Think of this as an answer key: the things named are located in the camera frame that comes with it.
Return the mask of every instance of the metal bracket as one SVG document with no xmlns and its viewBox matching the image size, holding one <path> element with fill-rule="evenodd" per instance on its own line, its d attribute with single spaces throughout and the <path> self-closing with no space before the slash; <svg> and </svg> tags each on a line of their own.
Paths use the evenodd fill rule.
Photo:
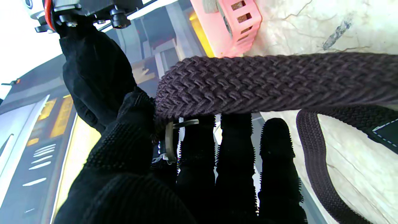
<svg viewBox="0 0 398 224">
<path fill-rule="evenodd" d="M 166 156 L 163 156 L 164 160 L 167 160 L 169 165 L 177 162 L 177 157 L 174 154 L 174 147 L 173 147 L 173 129 L 178 129 L 194 124 L 199 124 L 198 119 L 187 120 L 181 123 L 173 124 L 170 122 L 166 125 L 166 134 L 165 134 L 165 143 L 166 143 Z"/>
</svg>

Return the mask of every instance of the gloved hand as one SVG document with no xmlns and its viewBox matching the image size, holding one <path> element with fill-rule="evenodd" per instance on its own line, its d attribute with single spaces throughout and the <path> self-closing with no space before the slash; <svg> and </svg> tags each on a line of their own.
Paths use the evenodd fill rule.
<svg viewBox="0 0 398 224">
<path fill-rule="evenodd" d="M 126 94 L 117 114 L 117 120 L 134 122 L 149 134 L 153 134 L 154 112 L 154 99 L 150 98 L 146 92 L 136 86 L 134 91 Z"/>
<path fill-rule="evenodd" d="M 80 105 L 77 113 L 92 127 L 107 127 L 116 120 L 125 95 L 137 86 L 131 65 L 118 44 L 86 17 L 74 28 L 63 26 L 58 29 L 66 58 L 62 75 Z"/>
</svg>

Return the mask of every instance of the black glove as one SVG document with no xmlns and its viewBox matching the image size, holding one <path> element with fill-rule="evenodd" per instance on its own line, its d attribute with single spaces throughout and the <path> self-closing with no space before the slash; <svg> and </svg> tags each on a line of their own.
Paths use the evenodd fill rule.
<svg viewBox="0 0 398 224">
<path fill-rule="evenodd" d="M 126 94 L 117 114 L 118 121 L 129 121 L 138 124 L 149 134 L 154 133 L 154 99 L 139 87 Z"/>
</svg>

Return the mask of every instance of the brown braided belt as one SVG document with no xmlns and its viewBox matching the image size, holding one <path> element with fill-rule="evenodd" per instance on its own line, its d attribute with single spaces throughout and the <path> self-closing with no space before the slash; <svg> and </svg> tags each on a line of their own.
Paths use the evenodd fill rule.
<svg viewBox="0 0 398 224">
<path fill-rule="evenodd" d="M 370 104 L 397 103 L 398 55 L 192 57 L 178 62 L 162 78 L 156 115 L 163 126 L 178 117 L 303 109 L 297 115 L 297 129 L 315 194 L 339 223 L 370 223 L 352 211 L 333 187 L 317 114 L 362 130 L 398 118 L 397 112 Z M 373 118 L 379 112 L 387 115 L 363 124 L 366 114 Z"/>
</svg>

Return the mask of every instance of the white stitching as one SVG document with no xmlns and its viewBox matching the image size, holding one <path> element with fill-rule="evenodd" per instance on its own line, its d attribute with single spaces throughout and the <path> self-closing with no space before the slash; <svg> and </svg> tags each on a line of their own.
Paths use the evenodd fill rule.
<svg viewBox="0 0 398 224">
<path fill-rule="evenodd" d="M 391 124 L 391 123 L 394 123 L 395 121 L 398 121 L 398 118 L 395 119 L 395 120 L 393 120 L 393 121 L 391 121 L 391 122 L 388 122 L 387 124 L 383 124 L 382 126 L 376 127 L 375 129 L 373 129 L 373 133 L 375 133 L 378 137 L 382 138 L 384 141 L 386 141 L 386 142 L 392 144 L 392 146 L 397 147 L 396 144 L 393 144 L 392 142 L 386 140 L 385 138 L 381 137 L 381 135 L 379 135 L 379 134 L 376 133 L 377 130 L 379 130 L 379 129 L 381 129 L 381 128 L 383 128 L 383 127 L 385 127 L 385 126 L 387 126 L 387 125 L 389 125 L 389 124 Z"/>
</svg>

